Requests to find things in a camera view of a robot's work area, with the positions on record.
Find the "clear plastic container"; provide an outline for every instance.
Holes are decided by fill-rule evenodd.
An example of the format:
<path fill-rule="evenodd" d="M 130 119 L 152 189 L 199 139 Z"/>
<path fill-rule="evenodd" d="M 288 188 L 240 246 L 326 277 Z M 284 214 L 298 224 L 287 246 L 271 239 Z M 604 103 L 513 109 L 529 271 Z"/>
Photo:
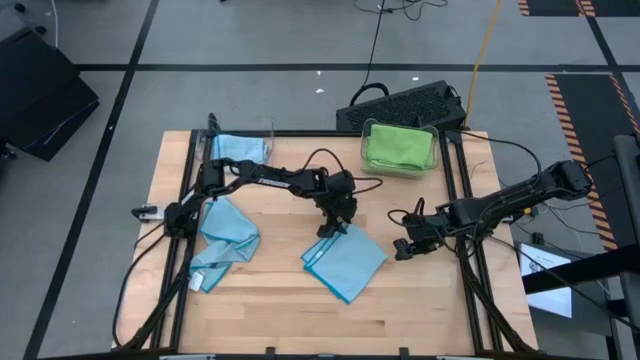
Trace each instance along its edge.
<path fill-rule="evenodd" d="M 196 142 L 196 154 L 198 159 L 202 159 L 204 153 L 205 143 L 207 137 L 213 138 L 212 143 L 212 156 L 215 158 L 216 149 L 214 148 L 215 137 L 218 135 L 228 134 L 231 136 L 247 137 L 247 138 L 262 138 L 265 145 L 265 156 L 260 163 L 270 165 L 272 162 L 272 154 L 275 146 L 275 121 L 272 118 L 262 117 L 258 121 L 255 121 L 255 130 L 251 131 L 229 131 L 225 132 L 221 129 L 218 120 L 212 114 L 209 115 L 206 125 L 202 126 L 198 131 L 198 138 Z M 241 158 L 234 159 L 236 161 L 244 160 Z"/>
<path fill-rule="evenodd" d="M 424 166 L 412 166 L 405 164 L 397 164 L 372 159 L 370 156 L 371 135 L 373 126 L 384 126 L 403 129 L 403 131 L 423 131 L 431 134 L 431 143 L 424 148 L 427 162 Z M 376 119 L 369 119 L 364 123 L 362 128 L 362 141 L 360 146 L 360 156 L 362 157 L 362 171 L 367 174 L 380 174 L 388 176 L 419 178 L 427 174 L 427 172 L 438 166 L 438 130 L 431 126 L 421 128 L 412 128 L 399 125 L 384 124 Z M 400 146 L 400 144 L 388 144 L 388 146 Z"/>

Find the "light blue towel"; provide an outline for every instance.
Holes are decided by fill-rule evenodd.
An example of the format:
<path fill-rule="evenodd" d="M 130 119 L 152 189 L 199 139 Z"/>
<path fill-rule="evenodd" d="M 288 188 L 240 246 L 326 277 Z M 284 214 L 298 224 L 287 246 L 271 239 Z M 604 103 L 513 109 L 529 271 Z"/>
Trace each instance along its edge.
<path fill-rule="evenodd" d="M 260 243 L 258 228 L 226 197 L 205 204 L 200 226 L 207 248 L 191 260 L 189 273 L 203 275 L 200 288 L 208 293 L 234 262 L 248 262 Z"/>
<path fill-rule="evenodd" d="M 339 299 L 350 304 L 367 286 L 387 258 L 378 244 L 354 225 L 347 234 L 318 240 L 302 254 L 304 269 L 325 284 Z"/>
<path fill-rule="evenodd" d="M 256 164 L 267 161 L 268 148 L 264 139 L 220 134 L 213 139 L 212 159 L 230 158 L 234 161 L 251 160 Z"/>

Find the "wooden tabletop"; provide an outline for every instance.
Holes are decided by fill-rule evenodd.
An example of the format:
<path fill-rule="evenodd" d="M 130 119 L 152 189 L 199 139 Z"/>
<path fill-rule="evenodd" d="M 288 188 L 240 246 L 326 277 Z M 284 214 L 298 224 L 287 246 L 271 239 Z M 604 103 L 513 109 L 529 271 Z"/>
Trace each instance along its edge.
<path fill-rule="evenodd" d="M 149 203 L 167 204 L 178 199 L 189 134 L 164 134 Z M 321 147 L 334 151 L 355 176 L 363 175 L 359 138 L 279 137 L 271 165 L 296 169 Z M 464 148 L 474 195 L 498 190 L 489 144 L 465 137 Z M 458 194 L 462 194 L 455 156 L 452 161 Z M 327 167 L 330 173 L 338 170 L 335 161 L 323 153 L 315 156 L 310 166 Z M 407 234 L 387 219 L 387 211 L 411 210 L 421 196 L 426 201 L 425 212 L 448 202 L 442 165 L 420 180 L 383 178 L 382 187 L 356 196 L 358 211 L 353 222 L 377 241 L 389 258 L 350 305 L 302 268 L 300 255 L 314 244 L 315 232 L 324 223 L 313 201 L 258 185 L 233 193 L 231 201 L 260 230 L 260 246 L 249 263 L 234 264 L 210 294 L 189 291 L 179 350 L 247 354 L 264 353 L 266 347 L 273 346 L 283 354 L 395 355 L 399 347 L 408 347 L 412 355 L 473 354 L 462 280 L 453 254 L 441 248 L 410 261 L 393 259 L 392 241 Z M 358 183 L 361 188 L 370 185 Z M 140 233 L 153 226 L 144 224 Z M 500 225 L 495 235 L 511 241 L 506 225 Z M 135 256 L 153 240 L 150 236 L 141 242 Z M 122 340 L 133 336 L 157 303 L 168 244 L 167 239 L 151 251 L 132 273 L 118 325 Z M 196 252 L 204 245 L 199 236 Z M 515 253 L 491 241 L 485 241 L 484 248 L 496 305 L 522 338 L 537 347 Z M 182 261 L 182 252 L 179 254 L 177 267 Z M 490 348 L 479 302 L 478 309 L 485 348 Z M 170 309 L 162 340 L 165 345 L 173 314 Z"/>

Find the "black metal frame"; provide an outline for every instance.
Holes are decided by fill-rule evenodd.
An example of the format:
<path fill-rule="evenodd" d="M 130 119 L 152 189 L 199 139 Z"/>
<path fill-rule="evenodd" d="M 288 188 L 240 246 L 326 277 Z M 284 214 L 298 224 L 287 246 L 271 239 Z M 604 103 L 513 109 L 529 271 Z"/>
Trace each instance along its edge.
<path fill-rule="evenodd" d="M 188 154 L 187 154 L 187 159 L 185 161 L 185 168 L 184 168 L 184 173 L 183 173 L 183 177 L 182 177 L 182 184 L 181 184 L 181 190 L 180 190 L 180 195 L 181 197 L 186 195 L 187 193 L 187 189 L 189 188 L 189 181 L 191 179 L 191 175 L 192 175 L 192 171 L 193 171 L 193 166 L 194 166 L 194 159 L 195 159 L 195 149 L 196 149 L 196 144 L 195 142 L 197 141 L 197 134 L 196 134 L 196 130 L 193 130 L 191 133 L 191 138 L 189 140 L 189 150 L 188 150 Z M 228 134 L 233 134 L 233 135 L 240 135 L 240 136 L 268 136 L 270 135 L 269 132 L 267 131 L 243 131 L 243 130 L 238 130 L 238 131 L 225 131 L 225 133 Z M 471 197 L 472 196 L 472 192 L 471 192 L 471 182 L 469 179 L 469 174 L 467 171 L 467 164 L 466 164 L 466 158 L 464 155 L 464 148 L 462 146 L 462 140 L 459 136 L 459 134 L 457 133 L 451 133 L 451 134 L 455 134 L 457 135 L 457 138 L 452 139 L 452 143 L 455 146 L 456 149 L 456 155 L 457 155 L 457 159 L 458 159 L 458 165 L 459 165 L 459 170 L 460 170 L 460 174 L 462 177 L 462 185 L 463 185 L 463 192 L 465 197 Z M 322 131 L 322 130 L 310 130 L 310 131 L 299 131 L 299 130 L 279 130 L 275 132 L 275 136 L 277 137 L 360 137 L 361 136 L 361 132 L 360 131 Z M 440 137 L 440 148 L 442 151 L 442 161 L 443 161 L 443 167 L 444 167 L 444 172 L 445 172 L 445 182 L 447 184 L 447 190 L 449 193 L 449 198 L 451 200 L 455 199 L 456 196 L 456 187 L 455 187 L 455 182 L 454 182 L 454 178 L 453 178 L 453 170 L 451 167 L 451 159 L 450 159 L 450 155 L 449 155 L 449 149 L 447 146 L 447 138 L 446 136 L 441 136 Z M 205 151 L 204 151 L 204 157 L 205 159 L 210 155 L 210 150 L 211 150 L 211 140 L 208 139 L 206 141 L 206 145 L 205 145 Z M 169 252 L 167 254 L 167 265 L 165 266 L 165 272 L 163 275 L 163 282 L 162 282 L 162 289 L 160 294 L 164 294 L 166 292 L 167 287 L 169 286 L 169 284 L 171 283 L 172 277 L 173 277 L 173 271 L 174 271 L 174 267 L 176 264 L 176 256 L 177 254 L 177 249 L 178 249 L 178 239 L 171 239 L 171 244 L 169 246 Z M 185 249 L 184 255 L 183 255 L 183 261 L 191 261 L 191 258 L 193 257 L 193 251 L 194 251 L 194 247 L 195 247 L 195 238 L 190 238 L 187 239 L 187 248 Z M 489 284 L 489 275 L 488 275 L 488 271 L 487 271 L 487 265 L 486 265 L 486 259 L 485 259 L 485 255 L 484 255 L 484 251 L 482 250 L 482 248 L 478 249 L 477 251 L 477 255 L 476 255 L 476 259 L 477 259 L 477 268 L 480 274 L 480 279 L 481 282 L 483 284 L 483 287 L 485 288 L 485 290 L 487 290 L 487 293 L 491 296 L 491 287 Z M 181 334 L 181 328 L 182 328 L 182 322 L 183 322 L 183 318 L 184 318 L 184 311 L 185 311 L 185 307 L 186 307 L 186 298 L 187 298 L 187 284 L 185 283 L 183 285 L 183 287 L 180 289 L 180 293 L 178 294 L 178 299 L 176 302 L 176 309 L 175 309 L 175 317 L 174 317 L 174 323 L 173 323 L 173 327 L 172 327 L 172 333 L 171 333 L 171 341 L 169 344 L 169 349 L 173 350 L 173 351 L 177 351 L 178 346 L 179 346 L 179 341 L 180 341 L 180 334 Z M 480 320 L 478 317 L 478 310 L 477 310 L 477 305 L 476 305 L 476 300 L 475 300 L 475 296 L 473 295 L 473 292 L 471 291 L 471 289 L 465 285 L 465 299 L 466 299 L 466 305 L 467 305 L 467 310 L 468 310 L 468 316 L 469 316 L 469 325 L 470 325 L 470 330 L 471 330 L 471 337 L 472 337 L 472 342 L 473 342 L 473 347 L 474 347 L 474 351 L 476 354 L 478 354 L 481 351 L 484 351 L 484 346 L 482 343 L 482 333 L 481 333 L 481 329 L 480 329 Z M 493 349 L 495 351 L 502 351 L 503 347 L 502 347 L 502 339 L 500 337 L 500 333 L 498 331 L 497 326 L 495 325 L 495 323 L 492 321 L 491 318 L 487 318 L 488 324 L 489 324 L 489 328 L 491 331 L 491 340 L 492 340 L 492 344 L 493 344 Z M 153 335 L 152 335 L 152 341 L 150 343 L 151 348 L 159 348 L 160 346 L 160 338 L 161 338 L 161 334 L 163 331 L 163 327 L 164 327 L 164 321 L 161 321 Z M 399 351 L 403 352 L 405 354 L 408 355 L 408 349 L 406 348 L 400 348 Z M 256 358 L 260 358 L 262 359 L 264 357 L 264 355 L 262 354 L 258 354 L 258 355 L 233 355 L 233 356 L 240 356 L 242 358 L 248 358 L 248 357 L 256 357 Z M 390 359 L 390 358 L 396 358 L 395 356 L 374 356 L 375 358 L 380 358 L 380 359 Z"/>
<path fill-rule="evenodd" d="M 189 140 L 189 150 L 187 153 L 187 157 L 185 160 L 185 167 L 182 177 L 182 184 L 180 189 L 180 194 L 185 195 L 189 189 L 190 179 L 192 178 L 193 168 L 194 168 L 194 160 L 195 160 L 195 152 L 197 147 L 197 130 L 193 130 L 191 132 L 190 140 Z M 270 135 L 269 132 L 265 131 L 225 131 L 227 134 L 234 135 L 242 135 L 242 136 L 267 136 Z M 359 131 L 276 131 L 275 136 L 278 137 L 360 137 L 361 133 Z M 458 160 L 460 175 L 462 178 L 462 186 L 463 192 L 466 197 L 472 196 L 471 191 L 471 182 L 469 178 L 469 174 L 467 171 L 466 158 L 464 154 L 464 147 L 462 146 L 462 140 L 459 136 L 453 137 L 451 142 L 454 144 L 454 148 L 456 150 L 456 156 Z M 456 187 L 455 181 L 453 177 L 453 169 L 451 166 L 451 158 L 449 154 L 448 148 L 448 140 L 447 137 L 442 135 L 440 137 L 440 149 L 442 152 L 442 162 L 445 173 L 445 182 L 447 184 L 447 190 L 450 199 L 455 199 L 456 195 Z M 205 143 L 204 149 L 204 160 L 210 158 L 211 154 L 211 139 L 208 138 Z M 194 247 L 195 247 L 195 237 L 191 237 L 187 239 L 186 249 L 183 254 L 183 261 L 191 261 L 193 256 Z M 176 257 L 178 256 L 178 239 L 172 239 L 169 247 L 169 252 L 167 254 L 167 264 L 165 265 L 163 280 L 162 280 L 162 289 L 160 294 L 165 294 L 168 285 L 171 283 L 173 278 L 174 267 L 176 264 Z M 477 259 L 477 267 L 480 275 L 480 282 L 485 290 L 488 290 L 488 294 L 491 294 L 491 288 L 489 285 L 489 275 L 486 266 L 486 259 L 484 256 L 484 251 L 482 249 L 478 249 L 476 252 Z M 171 340 L 169 347 L 161 348 L 160 339 L 162 337 L 162 331 L 164 330 L 164 321 L 158 322 L 156 328 L 152 333 L 152 339 L 150 342 L 149 349 L 138 349 L 138 350 L 120 350 L 115 352 L 108 353 L 97 353 L 97 354 L 83 354 L 83 355 L 75 355 L 75 356 L 66 356 L 66 357 L 58 357 L 55 358 L 57 360 L 107 360 L 107 359 L 131 359 L 131 360 L 150 360 L 150 359 L 158 359 L 161 356 L 168 355 L 178 355 L 178 346 L 180 341 L 180 335 L 182 330 L 182 323 L 184 319 L 184 311 L 186 308 L 186 299 L 188 294 L 188 286 L 185 283 L 178 293 L 178 298 L 176 301 L 175 308 L 175 316 L 174 322 L 172 326 Z M 465 300 L 468 310 L 469 316 L 469 327 L 471 332 L 471 338 L 474 348 L 475 356 L 484 357 L 484 358 L 492 358 L 492 359 L 509 359 L 509 360 L 528 360 L 528 359 L 538 359 L 538 360 L 569 360 L 576 359 L 570 357 L 562 357 L 555 355 L 545 355 L 541 353 L 520 353 L 520 352 L 504 352 L 502 347 L 502 340 L 500 333 L 497 330 L 496 325 L 492 321 L 491 318 L 487 318 L 488 324 L 491 330 L 491 339 L 494 346 L 493 350 L 486 350 L 482 344 L 482 332 L 480 329 L 480 321 L 478 317 L 476 299 L 471 291 L 465 285 Z M 216 360 L 239 360 L 239 359 L 250 359 L 250 360 L 275 360 L 276 358 L 279 360 L 315 360 L 315 359 L 324 359 L 327 360 L 441 360 L 442 356 L 415 356 L 410 355 L 409 349 L 405 347 L 401 347 L 398 349 L 398 355 L 338 355 L 338 354 L 276 354 L 276 349 L 273 347 L 268 347 L 265 349 L 264 354 L 215 354 L 214 357 Z"/>

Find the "black cable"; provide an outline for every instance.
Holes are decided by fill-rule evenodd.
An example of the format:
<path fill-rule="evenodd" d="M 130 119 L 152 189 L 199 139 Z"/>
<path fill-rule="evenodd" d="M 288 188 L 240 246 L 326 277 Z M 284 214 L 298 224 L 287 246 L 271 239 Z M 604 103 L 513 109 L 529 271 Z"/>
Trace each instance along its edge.
<path fill-rule="evenodd" d="M 605 160 L 607 160 L 607 159 L 615 159 L 615 158 L 616 158 L 616 156 L 615 156 L 615 155 L 605 156 L 605 157 L 603 157 L 603 158 L 600 158 L 600 159 L 598 159 L 598 160 L 595 160 L 595 161 L 592 161 L 592 162 L 588 163 L 588 164 L 585 166 L 585 169 L 588 169 L 588 168 L 592 167 L 593 165 L 595 165 L 595 164 L 597 164 L 597 163 L 600 163 L 600 162 L 602 162 L 602 161 L 605 161 Z"/>
<path fill-rule="evenodd" d="M 548 208 L 549 210 L 551 210 L 551 208 L 547 205 L 547 204 L 540 204 L 542 206 L 545 206 L 546 208 Z M 586 230 L 580 230 L 580 229 L 576 229 L 573 226 L 567 224 L 566 221 L 562 220 L 562 218 L 560 216 L 558 216 L 558 214 L 556 214 L 554 211 L 551 211 L 551 213 L 553 214 L 553 216 L 556 217 L 556 219 L 558 219 L 558 221 L 560 221 L 564 226 L 568 227 L 569 229 L 573 230 L 573 231 L 577 231 L 579 233 L 583 233 L 583 234 L 592 234 L 592 235 L 600 235 L 599 233 L 595 232 L 595 231 L 586 231 Z"/>
<path fill-rule="evenodd" d="M 420 19 L 420 16 L 422 16 L 422 6 L 431 5 L 431 6 L 435 6 L 435 7 L 446 7 L 449 4 L 449 0 L 443 0 L 440 4 L 432 3 L 432 2 L 429 2 L 429 1 L 425 1 L 425 0 L 422 0 L 422 1 L 407 0 L 406 2 L 408 3 L 408 5 L 405 5 L 404 2 L 403 2 L 403 5 L 401 7 L 381 8 L 381 10 L 382 10 L 383 14 L 393 14 L 394 11 L 403 10 L 403 11 L 405 11 L 405 16 L 408 19 L 412 20 L 412 18 L 409 17 L 409 15 L 406 13 L 406 9 L 412 7 L 413 5 L 420 4 L 420 10 L 419 10 L 419 15 L 418 15 L 418 19 Z M 380 13 L 380 11 L 365 9 L 365 8 L 361 7 L 360 5 L 358 5 L 358 0 L 353 0 L 353 6 L 356 9 L 360 10 L 360 11 L 368 12 L 368 13 L 371 13 L 371 14 L 378 15 Z"/>
<path fill-rule="evenodd" d="M 540 163 L 540 159 L 536 156 L 536 154 L 534 154 L 534 153 L 533 153 L 533 151 L 529 150 L 529 149 L 528 149 L 527 147 L 525 147 L 524 145 L 521 145 L 521 144 L 515 143 L 515 142 L 513 142 L 513 141 L 509 141 L 509 140 L 500 140 L 500 139 L 494 139 L 494 138 L 490 138 L 490 137 L 484 137 L 484 136 L 476 135 L 476 134 L 469 133 L 469 132 L 466 132 L 466 131 L 461 131 L 461 130 L 452 130 L 452 131 L 454 131 L 454 132 L 458 132 L 458 133 L 460 133 L 460 134 L 465 134 L 465 135 L 468 135 L 468 136 L 471 136 L 471 137 L 475 137 L 475 138 L 477 138 L 477 139 L 486 140 L 486 141 L 489 141 L 489 142 L 495 142 L 495 143 L 499 143 L 499 144 L 512 145 L 512 146 L 515 146 L 515 147 L 518 147 L 518 148 L 520 148 L 520 149 L 524 150 L 524 151 L 525 151 L 525 152 L 527 152 L 529 155 L 531 155 L 531 157 L 533 158 L 533 160 L 536 162 L 536 167 L 537 167 L 537 169 L 538 169 L 538 172 L 536 173 L 536 179 L 535 179 L 535 181 L 534 181 L 534 183 L 532 184 L 532 186 L 531 186 L 531 187 L 535 187 L 535 186 L 538 184 L 538 182 L 540 182 L 540 178 L 542 177 L 542 164 Z M 513 194 L 511 194 L 510 196 L 518 195 L 518 194 L 520 194 L 520 193 L 522 193 L 522 192 L 526 192 L 526 191 L 529 191 L 529 189 L 528 189 L 528 188 L 527 188 L 527 189 L 522 189 L 521 191 L 516 192 L 516 193 L 513 193 Z M 486 215 L 486 214 L 491 210 L 491 208 L 492 208 L 495 204 L 497 204 L 497 203 L 499 203 L 500 201 L 503 201 L 503 200 L 504 200 L 503 198 L 497 199 L 497 200 L 495 200 L 494 202 L 492 202 L 492 203 L 490 203 L 489 205 L 487 205 L 487 207 L 485 207 L 485 208 L 484 208 L 484 210 L 482 210 L 482 212 L 481 212 L 481 213 L 480 213 L 480 215 L 478 216 L 478 219 L 476 220 L 475 225 L 473 226 L 473 231 L 471 232 L 471 243 L 472 243 L 472 246 L 473 246 L 474 244 L 476 244 L 476 242 L 477 242 L 477 241 L 476 241 L 476 233 L 477 233 L 477 231 L 478 231 L 478 225 L 479 225 L 479 224 L 480 224 L 480 222 L 483 220 L 484 216 L 485 216 L 485 215 Z M 478 243 L 478 244 L 476 244 L 476 246 L 472 249 L 472 251 L 471 251 L 471 253 L 470 253 L 470 254 L 468 254 L 468 252 L 469 252 L 469 248 L 467 248 L 467 249 L 466 249 L 465 253 L 467 253 L 467 259 L 468 259 L 468 258 L 470 258 L 470 257 L 472 257 L 472 256 L 475 254 L 476 249 L 477 249 L 477 246 L 480 246 L 480 244 L 479 244 L 479 243 Z"/>
<path fill-rule="evenodd" d="M 164 222 L 165 221 L 162 220 L 160 224 L 156 225 L 153 229 L 149 230 L 146 234 L 142 235 L 138 240 L 136 240 L 136 242 L 133 244 L 133 248 L 135 249 L 140 243 L 140 241 L 146 239 L 149 235 L 153 234 L 154 231 L 158 230 L 160 226 L 164 225 Z"/>
<path fill-rule="evenodd" d="M 329 149 L 326 149 L 326 148 L 320 148 L 320 149 L 315 149 L 315 150 L 311 153 L 311 155 L 309 155 L 309 158 L 307 159 L 307 162 L 305 162 L 305 163 L 304 163 L 304 165 L 303 165 L 300 169 L 298 169 L 298 170 L 296 170 L 296 171 L 294 171 L 294 172 L 292 172 L 292 173 L 288 174 L 287 176 L 288 176 L 288 177 L 291 177 L 291 176 L 300 175 L 303 171 L 307 170 L 307 166 L 309 166 L 309 163 L 311 163 L 311 159 L 313 159 L 313 157 L 314 157 L 317 153 L 319 153 L 319 152 L 326 152 L 326 153 L 328 153 L 329 155 L 333 156 L 333 158 L 334 158 L 334 159 L 336 160 L 336 162 L 338 163 L 338 166 L 340 167 L 340 170 L 341 170 L 341 171 L 344 171 L 344 166 L 342 166 L 342 162 L 340 161 L 340 159 L 338 159 L 338 155 L 336 155 L 333 151 L 331 151 L 331 150 L 329 150 Z"/>
<path fill-rule="evenodd" d="M 353 177 L 353 180 L 356 181 L 377 181 L 378 183 L 370 186 L 366 189 L 362 189 L 362 190 L 358 190 L 358 191 L 354 191 L 351 195 L 356 195 L 356 194 L 362 194 L 365 193 L 367 191 L 371 191 L 373 189 L 379 188 L 380 186 L 382 186 L 382 184 L 384 184 L 384 180 L 377 178 L 377 177 Z"/>
<path fill-rule="evenodd" d="M 369 81 L 369 74 L 371 73 L 371 65 L 373 64 L 373 53 L 376 51 L 376 43 L 378 42 L 378 33 L 380 32 L 380 23 L 382 22 L 382 14 L 384 13 L 384 3 L 386 0 L 382 0 L 382 5 L 380 6 L 380 11 L 378 14 L 378 25 L 376 25 L 376 35 L 373 37 L 373 46 L 371 47 L 371 56 L 369 57 L 369 64 L 367 65 L 367 76 L 364 78 L 364 82 L 360 88 L 364 88 L 367 85 L 367 81 Z"/>
<path fill-rule="evenodd" d="M 517 247 L 509 244 L 508 242 L 495 238 L 493 236 L 490 236 L 490 238 L 494 241 L 496 241 L 497 243 L 503 244 L 504 246 L 508 246 L 511 249 L 513 249 L 517 254 L 523 255 L 524 257 L 528 258 L 532 263 L 536 264 L 537 266 L 540 267 L 540 269 L 542 269 L 544 272 L 546 272 L 547 274 L 551 275 L 553 278 L 555 278 L 557 281 L 561 282 L 564 286 L 571 288 L 573 291 L 575 291 L 578 295 L 582 296 L 585 300 L 589 301 L 590 303 L 592 303 L 595 307 L 597 307 L 598 309 L 602 310 L 604 313 L 606 313 L 607 315 L 609 315 L 609 317 L 618 320 L 619 322 L 627 325 L 629 327 L 629 329 L 631 330 L 631 332 L 636 333 L 636 334 L 640 334 L 640 328 L 633 325 L 631 322 L 623 319 L 621 316 L 614 314 L 613 312 L 609 311 L 607 308 L 605 308 L 604 306 L 598 304 L 597 301 L 593 300 L 592 298 L 590 298 L 589 296 L 587 296 L 585 293 L 583 293 L 582 291 L 578 290 L 575 286 L 569 284 L 568 281 L 566 281 L 565 279 L 563 279 L 562 277 L 560 277 L 558 274 L 556 274 L 553 270 L 548 269 L 546 267 L 544 267 L 542 264 L 540 264 L 539 262 L 537 262 L 536 260 L 534 260 L 533 258 L 531 258 L 531 256 L 529 256 L 528 254 L 525 254 L 522 250 L 518 249 Z"/>
<path fill-rule="evenodd" d="M 148 248 L 146 248 L 142 253 L 140 253 L 140 255 L 133 261 L 131 266 L 129 266 L 127 273 L 124 275 L 124 279 L 122 280 L 122 285 L 120 286 L 120 294 L 118 295 L 118 302 L 116 302 L 115 313 L 113 314 L 113 323 L 111 324 L 111 336 L 113 337 L 113 342 L 116 344 L 117 347 L 122 346 L 122 344 L 120 343 L 120 340 L 118 340 L 118 333 L 117 333 L 118 316 L 120 314 L 120 306 L 122 306 L 122 298 L 124 296 L 124 290 L 127 287 L 127 281 L 129 280 L 129 276 L 131 275 L 131 272 L 136 267 L 138 262 L 145 255 L 147 255 L 149 251 L 153 250 L 153 248 L 155 248 L 164 239 L 165 235 L 166 233 L 163 233 L 162 236 L 160 236 L 156 241 L 154 241 L 151 245 L 149 245 Z"/>
<path fill-rule="evenodd" d="M 407 12 L 407 8 L 411 7 L 411 5 L 414 4 L 420 4 L 420 6 L 418 7 L 418 16 L 415 18 L 412 18 L 411 16 L 409 16 L 409 13 Z M 422 17 L 422 7 L 425 5 L 431 5 L 431 6 L 435 6 L 435 7 L 445 7 L 449 4 L 449 0 L 443 0 L 442 3 L 440 4 L 434 4 L 432 2 L 429 1 L 424 1 L 424 0 L 402 0 L 402 11 L 404 12 L 404 16 L 411 20 L 411 21 L 419 21 L 420 18 Z"/>
<path fill-rule="evenodd" d="M 593 204 L 594 202 L 598 202 L 598 201 L 600 201 L 600 199 L 602 199 L 603 197 L 605 197 L 605 196 L 607 196 L 607 195 L 609 195 L 609 194 L 611 194 L 611 193 L 614 193 L 614 192 L 616 192 L 616 191 L 618 191 L 618 190 L 620 190 L 620 189 L 622 189 L 622 186 L 618 186 L 618 187 L 617 187 L 617 188 L 615 188 L 615 189 L 611 189 L 611 190 L 609 190 L 609 191 L 605 191 L 604 193 L 602 193 L 602 195 L 599 195 L 599 197 L 598 197 L 597 199 L 595 199 L 595 200 L 591 200 L 591 201 L 589 201 L 589 202 L 587 202 L 587 203 L 584 203 L 584 204 L 573 205 L 573 206 L 569 206 L 569 207 L 565 207 L 565 208 L 556 207 L 556 206 L 550 206 L 550 205 L 547 205 L 547 206 L 548 206 L 550 209 L 554 209 L 554 210 L 561 210 L 561 211 L 564 211 L 564 210 L 571 210 L 571 209 L 575 209 L 575 208 L 580 207 L 580 206 L 587 206 L 587 205 L 591 205 L 591 204 Z"/>
<path fill-rule="evenodd" d="M 520 224 L 518 224 L 517 222 L 513 222 L 513 225 L 517 226 L 520 230 L 522 230 L 522 232 L 524 232 L 525 234 L 529 234 L 530 236 L 533 236 L 533 233 L 531 233 L 530 231 L 525 230 L 525 228 L 523 228 Z M 547 239 L 544 239 L 544 243 L 545 244 L 549 244 L 551 245 L 551 247 L 556 248 L 558 251 L 562 252 L 563 254 L 567 255 L 567 256 L 573 256 L 573 257 L 577 257 L 578 259 L 584 259 L 581 256 L 575 255 L 575 254 L 570 254 L 568 252 L 566 252 L 563 248 L 561 248 L 560 246 L 548 241 Z"/>

